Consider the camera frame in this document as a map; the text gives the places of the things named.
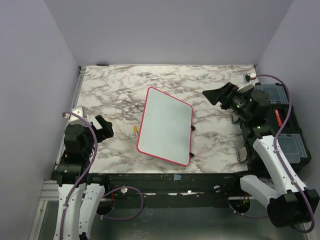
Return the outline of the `pink framed whiteboard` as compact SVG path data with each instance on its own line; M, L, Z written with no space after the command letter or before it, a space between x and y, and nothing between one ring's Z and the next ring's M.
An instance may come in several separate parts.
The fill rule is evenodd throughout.
M141 154L188 166L192 153L193 107L157 88L147 89L136 148Z

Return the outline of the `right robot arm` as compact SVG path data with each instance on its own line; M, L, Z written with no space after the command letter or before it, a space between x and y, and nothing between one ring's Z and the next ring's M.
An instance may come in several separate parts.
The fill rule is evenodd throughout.
M236 154L248 172L230 183L230 191L254 197L275 227L314 225L320 196L298 176L311 154L285 86L228 82L203 95L212 105L231 110L232 122L242 131L244 146Z

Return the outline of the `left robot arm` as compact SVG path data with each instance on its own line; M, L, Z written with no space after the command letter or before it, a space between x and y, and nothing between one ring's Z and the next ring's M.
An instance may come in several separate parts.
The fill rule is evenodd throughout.
M64 131L65 150L56 168L58 184L58 215L55 240L89 240L94 218L102 198L111 185L106 177L89 173L98 144L113 137L112 123L95 116L101 128L80 117L70 121Z

